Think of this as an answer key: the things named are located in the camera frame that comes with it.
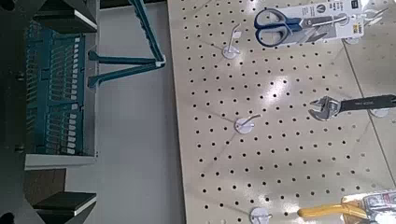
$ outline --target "dark shelf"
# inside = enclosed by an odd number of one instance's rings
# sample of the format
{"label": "dark shelf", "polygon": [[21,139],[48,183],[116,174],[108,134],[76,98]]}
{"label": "dark shelf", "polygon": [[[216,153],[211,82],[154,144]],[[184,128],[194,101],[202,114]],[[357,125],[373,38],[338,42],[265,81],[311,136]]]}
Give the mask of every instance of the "dark shelf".
{"label": "dark shelf", "polygon": [[[165,0],[144,0],[145,3],[158,3],[165,2]],[[100,8],[112,8],[112,7],[127,7],[131,4],[128,0],[101,0]]]}

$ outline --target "blue metal bracket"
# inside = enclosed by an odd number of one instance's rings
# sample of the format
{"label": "blue metal bracket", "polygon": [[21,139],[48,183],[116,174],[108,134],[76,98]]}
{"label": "blue metal bracket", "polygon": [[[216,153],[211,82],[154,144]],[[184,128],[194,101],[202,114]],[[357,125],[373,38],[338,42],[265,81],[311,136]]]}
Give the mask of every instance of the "blue metal bracket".
{"label": "blue metal bracket", "polygon": [[134,6],[136,17],[140,20],[142,29],[145,31],[146,39],[154,56],[151,58],[127,58],[127,57],[107,57],[99,56],[96,52],[90,51],[88,57],[91,61],[97,61],[104,64],[135,64],[132,68],[122,69],[120,71],[110,72],[96,77],[88,78],[88,87],[94,88],[104,81],[109,81],[115,78],[128,77],[140,73],[145,73],[165,66],[165,57],[160,50],[159,44],[153,31],[149,26],[149,20],[146,13],[146,7],[143,0],[128,0]]}

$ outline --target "white floor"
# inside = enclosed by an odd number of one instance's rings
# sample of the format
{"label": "white floor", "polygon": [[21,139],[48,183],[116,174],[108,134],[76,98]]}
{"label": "white floor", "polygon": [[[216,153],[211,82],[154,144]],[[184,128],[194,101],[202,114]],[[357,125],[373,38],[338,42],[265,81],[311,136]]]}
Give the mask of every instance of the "white floor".
{"label": "white floor", "polygon": [[[184,223],[168,15],[165,3],[148,16],[168,60],[165,68],[100,86],[98,162],[67,171],[66,189],[94,191],[86,223]],[[100,15],[101,54],[151,57],[132,7]],[[121,66],[101,66],[101,73]]]}

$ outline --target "packaged tool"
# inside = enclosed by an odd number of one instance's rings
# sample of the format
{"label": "packaged tool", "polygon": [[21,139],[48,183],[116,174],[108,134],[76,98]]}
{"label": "packaged tool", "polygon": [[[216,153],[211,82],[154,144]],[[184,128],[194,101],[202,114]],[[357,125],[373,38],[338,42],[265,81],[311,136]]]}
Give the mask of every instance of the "packaged tool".
{"label": "packaged tool", "polygon": [[255,18],[256,38],[267,48],[364,34],[359,0],[331,1],[297,7],[265,8]]}
{"label": "packaged tool", "polygon": [[340,213],[346,224],[393,224],[396,223],[396,190],[348,195],[341,203],[302,208],[297,213],[303,218]]}

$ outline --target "teal wire basket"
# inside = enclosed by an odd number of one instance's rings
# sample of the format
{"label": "teal wire basket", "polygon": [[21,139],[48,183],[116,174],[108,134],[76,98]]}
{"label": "teal wire basket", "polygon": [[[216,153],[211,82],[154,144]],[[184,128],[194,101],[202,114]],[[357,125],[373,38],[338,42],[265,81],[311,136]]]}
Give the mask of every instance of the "teal wire basket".
{"label": "teal wire basket", "polygon": [[26,35],[27,142],[31,153],[83,155],[84,35],[31,22]]}

